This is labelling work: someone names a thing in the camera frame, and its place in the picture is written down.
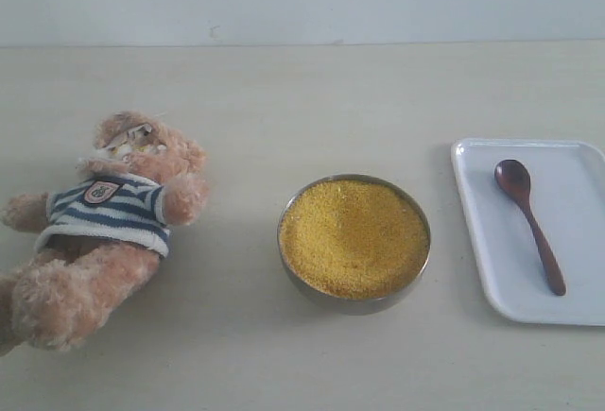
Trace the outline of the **red-brown wooden spoon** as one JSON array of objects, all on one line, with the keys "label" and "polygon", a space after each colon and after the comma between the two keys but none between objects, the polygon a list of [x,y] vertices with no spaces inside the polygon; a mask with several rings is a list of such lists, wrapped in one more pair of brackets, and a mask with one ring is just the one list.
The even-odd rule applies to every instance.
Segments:
[{"label": "red-brown wooden spoon", "polygon": [[495,166],[493,173],[498,187],[518,206],[527,220],[550,291],[555,296],[564,296],[567,287],[559,263],[531,209],[531,176],[528,170],[517,160],[505,159]]}]

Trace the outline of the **white rectangular tray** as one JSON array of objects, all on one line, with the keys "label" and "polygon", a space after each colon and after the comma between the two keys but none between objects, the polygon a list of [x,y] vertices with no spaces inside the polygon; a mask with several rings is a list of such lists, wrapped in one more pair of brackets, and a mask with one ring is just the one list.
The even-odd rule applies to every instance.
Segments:
[{"label": "white rectangular tray", "polygon": [[[499,188],[496,165],[521,162],[530,204],[562,270],[555,296],[529,224]],[[477,139],[453,143],[451,160],[484,294],[523,323],[604,323],[604,155],[579,140]]]}]

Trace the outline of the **tan teddy bear striped sweater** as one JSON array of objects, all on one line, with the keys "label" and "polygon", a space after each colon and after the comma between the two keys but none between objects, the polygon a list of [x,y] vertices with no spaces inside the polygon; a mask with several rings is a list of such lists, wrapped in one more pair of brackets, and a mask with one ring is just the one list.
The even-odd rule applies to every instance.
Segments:
[{"label": "tan teddy bear striped sweater", "polygon": [[157,272],[169,230],[207,198],[202,147],[136,111],[108,116],[70,188],[13,197],[1,220],[36,235],[33,258],[1,278],[1,350],[68,350]]}]

